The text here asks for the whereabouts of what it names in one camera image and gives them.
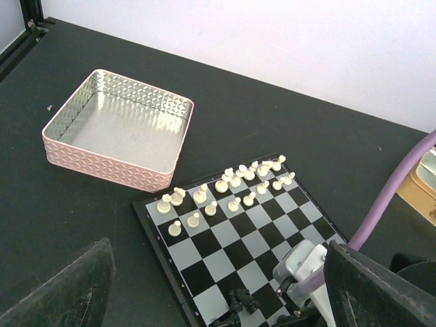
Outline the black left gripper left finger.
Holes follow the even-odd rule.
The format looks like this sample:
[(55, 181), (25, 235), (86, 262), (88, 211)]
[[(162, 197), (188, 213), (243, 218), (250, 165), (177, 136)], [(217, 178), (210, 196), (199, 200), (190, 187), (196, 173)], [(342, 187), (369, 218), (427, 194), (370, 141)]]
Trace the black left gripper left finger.
[(106, 237), (1, 314), (2, 326), (101, 326), (115, 276)]

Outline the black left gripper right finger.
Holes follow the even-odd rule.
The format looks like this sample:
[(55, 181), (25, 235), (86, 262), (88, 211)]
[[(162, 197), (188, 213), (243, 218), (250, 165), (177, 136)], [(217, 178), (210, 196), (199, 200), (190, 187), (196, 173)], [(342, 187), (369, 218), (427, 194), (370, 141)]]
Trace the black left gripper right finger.
[(396, 253), (386, 268), (330, 242), (324, 279), (337, 326), (434, 326), (435, 261)]

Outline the white chess piece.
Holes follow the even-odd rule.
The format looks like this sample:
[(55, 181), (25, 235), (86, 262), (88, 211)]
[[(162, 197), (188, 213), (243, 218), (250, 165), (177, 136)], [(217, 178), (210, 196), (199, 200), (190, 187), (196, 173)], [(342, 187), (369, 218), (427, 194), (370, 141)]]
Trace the white chess piece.
[(171, 209), (171, 196), (163, 194), (161, 200), (157, 203), (157, 211), (163, 215), (169, 213)]
[(204, 203), (207, 200), (207, 191), (208, 185), (206, 183), (201, 184), (200, 188), (193, 193), (193, 200), (198, 204)]
[(180, 206), (186, 196), (186, 191), (180, 187), (175, 187), (173, 191), (170, 202), (173, 206)]
[(215, 190), (219, 193), (225, 193), (228, 190), (228, 183), (232, 176), (224, 173), (221, 178), (215, 183)]

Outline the white pawn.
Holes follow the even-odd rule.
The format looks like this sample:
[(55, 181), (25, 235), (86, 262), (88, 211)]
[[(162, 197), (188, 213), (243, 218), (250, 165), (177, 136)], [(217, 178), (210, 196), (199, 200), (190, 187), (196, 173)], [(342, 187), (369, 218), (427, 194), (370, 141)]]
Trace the white pawn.
[(179, 220), (176, 220), (174, 223), (169, 225), (168, 234), (171, 237), (177, 237), (181, 234), (181, 222)]
[(228, 210), (231, 212), (236, 212), (240, 208), (241, 199), (239, 197), (235, 197), (228, 203)]
[(245, 206), (252, 206), (256, 197), (256, 192), (252, 191), (243, 198), (243, 204)]
[(187, 218), (187, 225), (190, 228), (197, 228), (200, 223), (200, 214), (194, 213), (190, 217)]
[(268, 191), (268, 186), (270, 185), (269, 181), (264, 181), (257, 185), (256, 191), (258, 194), (264, 195)]
[(217, 212), (217, 201), (212, 201), (210, 204), (206, 205), (204, 212), (209, 217), (214, 216)]

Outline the gold metal tin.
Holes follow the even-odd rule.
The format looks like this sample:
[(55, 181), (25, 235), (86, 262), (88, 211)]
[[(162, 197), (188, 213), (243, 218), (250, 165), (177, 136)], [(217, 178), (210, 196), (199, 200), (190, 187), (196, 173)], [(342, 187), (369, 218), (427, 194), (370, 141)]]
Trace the gold metal tin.
[(435, 226), (435, 147), (409, 171), (397, 194)]

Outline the black and white chessboard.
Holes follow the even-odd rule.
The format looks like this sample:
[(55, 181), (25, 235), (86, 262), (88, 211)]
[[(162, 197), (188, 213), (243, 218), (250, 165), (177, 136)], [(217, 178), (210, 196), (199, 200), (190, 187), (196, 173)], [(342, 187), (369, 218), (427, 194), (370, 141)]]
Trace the black and white chessboard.
[[(260, 303), (255, 313), (240, 313), (241, 324), (272, 326), (279, 316), (293, 311), (291, 302), (275, 293), (278, 284), (272, 273), (279, 260), (305, 239), (322, 245), (343, 241), (298, 180), (278, 190), (269, 187), (255, 197), (252, 206), (241, 204), (236, 212), (228, 210), (235, 197), (244, 198), (260, 183), (277, 181), (290, 171), (282, 165), (265, 176), (242, 180), (225, 193), (215, 190), (220, 174), (204, 178), (207, 202), (217, 201), (212, 217), (205, 214), (205, 204), (193, 200), (200, 181), (185, 185), (183, 203), (165, 215), (157, 211), (162, 193), (133, 203), (188, 326), (210, 326), (215, 320), (227, 319), (229, 293), (238, 288), (249, 290)], [(200, 223), (190, 228), (187, 218), (194, 213), (200, 214)], [(176, 220), (181, 222), (181, 234), (171, 237), (168, 227)]]

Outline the pink metal tin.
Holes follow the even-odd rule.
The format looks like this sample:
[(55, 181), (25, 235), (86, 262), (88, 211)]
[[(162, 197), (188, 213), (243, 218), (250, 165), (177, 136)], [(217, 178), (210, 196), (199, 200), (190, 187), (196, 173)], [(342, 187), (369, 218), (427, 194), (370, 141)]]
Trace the pink metal tin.
[(47, 160), (141, 191), (170, 186), (194, 109), (182, 95), (92, 71), (42, 130)]

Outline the black frame post left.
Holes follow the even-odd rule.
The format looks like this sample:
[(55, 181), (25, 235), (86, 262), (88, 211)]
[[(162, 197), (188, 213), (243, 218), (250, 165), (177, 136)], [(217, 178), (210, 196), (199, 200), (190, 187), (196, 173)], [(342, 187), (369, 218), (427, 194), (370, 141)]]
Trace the black frame post left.
[(44, 18), (41, 0), (20, 1), (25, 30), (1, 51), (1, 81), (29, 54), (56, 24), (51, 18)]

